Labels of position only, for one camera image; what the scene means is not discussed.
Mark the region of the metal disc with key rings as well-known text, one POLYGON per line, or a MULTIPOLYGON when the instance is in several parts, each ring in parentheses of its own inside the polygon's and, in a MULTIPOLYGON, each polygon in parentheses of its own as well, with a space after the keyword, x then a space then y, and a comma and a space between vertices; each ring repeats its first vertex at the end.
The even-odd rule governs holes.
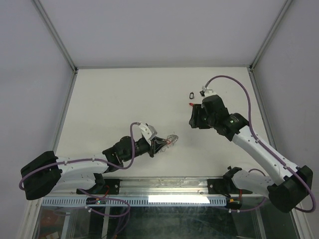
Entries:
POLYGON ((179 137, 176 134, 168 135, 165 140, 165 145, 159 150, 159 152, 160 153, 165 152, 170 147, 173 147, 177 143, 178 139, 179 137))

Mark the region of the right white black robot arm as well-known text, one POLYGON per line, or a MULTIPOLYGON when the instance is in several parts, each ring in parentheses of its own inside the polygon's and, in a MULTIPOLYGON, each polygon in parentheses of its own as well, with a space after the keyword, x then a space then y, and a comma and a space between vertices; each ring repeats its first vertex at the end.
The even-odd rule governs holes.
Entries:
POLYGON ((230 114, 218 95, 192 104, 191 128, 214 129, 247 152, 267 172, 267 176, 229 167, 216 190, 225 196, 236 190, 260 194, 281 212, 288 213, 310 195, 313 171, 287 160, 264 140, 252 134, 250 123, 239 113, 230 114))

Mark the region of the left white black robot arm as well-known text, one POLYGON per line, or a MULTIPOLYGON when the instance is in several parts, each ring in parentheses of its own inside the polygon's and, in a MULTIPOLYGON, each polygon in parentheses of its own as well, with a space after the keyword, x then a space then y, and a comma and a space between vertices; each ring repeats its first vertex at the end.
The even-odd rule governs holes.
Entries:
POLYGON ((91 158, 72 159, 57 157, 53 151, 46 151, 24 166, 19 188, 27 200, 35 200, 55 191, 84 190, 90 194, 103 191, 104 173, 124 169, 124 162, 148 154, 154 157, 168 146, 168 140, 155 136, 150 141, 141 137, 132 141, 124 136, 112 147, 91 158))

